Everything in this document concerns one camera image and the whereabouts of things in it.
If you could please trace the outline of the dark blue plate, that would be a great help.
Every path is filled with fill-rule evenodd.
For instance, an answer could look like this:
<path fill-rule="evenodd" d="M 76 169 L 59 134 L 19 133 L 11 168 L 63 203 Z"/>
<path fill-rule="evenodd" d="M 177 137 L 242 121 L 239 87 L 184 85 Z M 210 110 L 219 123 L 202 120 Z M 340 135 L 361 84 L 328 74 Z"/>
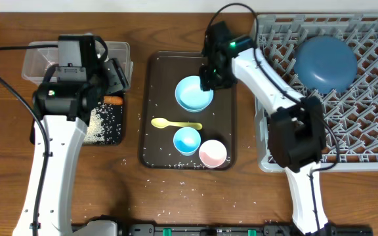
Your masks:
<path fill-rule="evenodd" d="M 344 92 L 354 81 L 358 63 L 352 49 L 330 36 L 301 43 L 294 54 L 294 71 L 304 87 L 320 94 Z"/>

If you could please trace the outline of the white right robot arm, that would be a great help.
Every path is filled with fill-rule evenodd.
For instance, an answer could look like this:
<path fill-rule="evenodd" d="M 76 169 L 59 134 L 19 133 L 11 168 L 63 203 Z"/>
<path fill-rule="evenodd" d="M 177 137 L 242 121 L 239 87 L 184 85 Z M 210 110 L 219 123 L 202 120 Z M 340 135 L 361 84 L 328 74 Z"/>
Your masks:
<path fill-rule="evenodd" d="M 243 82 L 268 114 L 271 155 L 282 167 L 293 201 L 293 223 L 303 235 L 322 235 L 329 223 L 320 190 L 327 123 L 319 99 L 291 88 L 269 65 L 249 36 L 207 36 L 200 67 L 203 90 Z"/>

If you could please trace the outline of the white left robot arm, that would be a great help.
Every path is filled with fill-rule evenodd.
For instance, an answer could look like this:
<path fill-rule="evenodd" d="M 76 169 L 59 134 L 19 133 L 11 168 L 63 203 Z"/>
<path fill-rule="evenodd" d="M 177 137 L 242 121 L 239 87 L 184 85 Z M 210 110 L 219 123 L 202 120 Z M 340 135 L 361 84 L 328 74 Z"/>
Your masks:
<path fill-rule="evenodd" d="M 45 79 L 33 95 L 34 156 L 26 200 L 13 235 L 120 235 L 120 223 L 100 216 L 74 230 L 71 203 L 77 160 L 92 110 L 110 87 L 128 81 L 117 59 L 105 60 L 92 77 Z"/>

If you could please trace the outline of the blue cup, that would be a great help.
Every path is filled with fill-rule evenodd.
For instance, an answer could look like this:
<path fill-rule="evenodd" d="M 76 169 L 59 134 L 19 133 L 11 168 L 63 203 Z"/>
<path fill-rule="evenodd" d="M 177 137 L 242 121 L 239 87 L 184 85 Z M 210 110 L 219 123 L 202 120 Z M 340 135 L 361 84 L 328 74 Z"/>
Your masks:
<path fill-rule="evenodd" d="M 195 154 L 201 144 L 199 132 L 190 127 L 178 129 L 173 136 L 173 145 L 183 156 Z"/>

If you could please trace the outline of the orange carrot piece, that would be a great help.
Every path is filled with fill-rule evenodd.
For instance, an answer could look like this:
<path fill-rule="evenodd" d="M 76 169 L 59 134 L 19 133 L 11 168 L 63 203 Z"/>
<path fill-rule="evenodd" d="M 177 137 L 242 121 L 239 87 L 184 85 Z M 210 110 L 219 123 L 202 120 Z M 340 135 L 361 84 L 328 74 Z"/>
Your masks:
<path fill-rule="evenodd" d="M 120 96 L 104 96 L 103 97 L 103 103 L 104 104 L 112 104 L 116 106 L 122 106 L 123 105 L 123 98 Z"/>

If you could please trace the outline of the pink cup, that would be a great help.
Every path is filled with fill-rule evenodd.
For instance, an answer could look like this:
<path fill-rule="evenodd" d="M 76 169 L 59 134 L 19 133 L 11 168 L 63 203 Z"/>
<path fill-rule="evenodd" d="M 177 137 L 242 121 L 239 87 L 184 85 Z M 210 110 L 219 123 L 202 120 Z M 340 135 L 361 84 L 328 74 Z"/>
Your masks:
<path fill-rule="evenodd" d="M 199 158 L 206 167 L 217 168 L 227 158 L 226 147 L 218 140 L 208 140 L 199 147 Z"/>

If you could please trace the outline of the light blue bowl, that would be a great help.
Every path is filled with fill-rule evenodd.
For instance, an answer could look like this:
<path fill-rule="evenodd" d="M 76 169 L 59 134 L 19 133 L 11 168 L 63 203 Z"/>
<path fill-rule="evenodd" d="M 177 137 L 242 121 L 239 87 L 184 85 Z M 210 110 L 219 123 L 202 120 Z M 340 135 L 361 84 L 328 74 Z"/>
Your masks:
<path fill-rule="evenodd" d="M 191 75 L 182 79 L 175 88 L 175 99 L 186 111 L 196 113 L 204 110 L 213 100 L 212 90 L 201 89 L 200 77 Z"/>

